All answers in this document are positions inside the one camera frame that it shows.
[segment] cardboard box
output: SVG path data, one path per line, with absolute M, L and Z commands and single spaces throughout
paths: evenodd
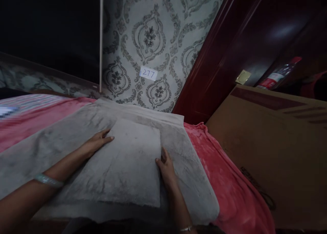
M 237 85 L 206 125 L 276 228 L 327 229 L 327 102 Z

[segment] white label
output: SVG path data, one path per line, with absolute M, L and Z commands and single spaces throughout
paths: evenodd
M 276 82 L 279 82 L 280 79 L 284 78 L 282 74 L 279 73 L 271 73 L 268 78 L 273 79 Z
M 156 70 L 150 69 L 145 66 L 141 66 L 140 77 L 144 77 L 144 78 L 150 79 L 152 81 L 155 81 L 157 78 L 157 75 L 158 75 L 158 72 Z

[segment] pink blanket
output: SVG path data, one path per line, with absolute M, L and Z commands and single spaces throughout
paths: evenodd
M 90 98 L 61 98 L 44 105 L 44 96 L 39 99 L 40 104 L 33 102 L 32 108 L 24 111 L 19 118 L 1 120 L 0 152 L 95 101 Z M 1 101 L 0 105 L 6 102 L 10 103 L 10 100 Z M 275 233 L 273 218 L 263 198 L 208 133 L 207 127 L 203 123 L 184 123 L 184 127 L 220 205 L 214 224 L 227 234 Z

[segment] pink fleece blanket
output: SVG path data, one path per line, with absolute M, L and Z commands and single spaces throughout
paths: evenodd
M 19 118 L 1 120 L 0 152 L 94 101 L 83 97 L 58 99 L 48 105 L 34 105 Z M 273 218 L 263 198 L 208 133 L 207 127 L 203 123 L 184 123 L 184 127 L 220 205 L 219 216 L 213 223 L 227 234 L 275 233 Z

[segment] water bottle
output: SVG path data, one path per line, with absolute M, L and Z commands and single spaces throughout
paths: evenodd
M 266 79 L 257 85 L 257 88 L 271 90 L 280 80 L 285 78 L 295 67 L 296 63 L 299 62 L 301 57 L 294 57 L 289 64 L 275 70 Z

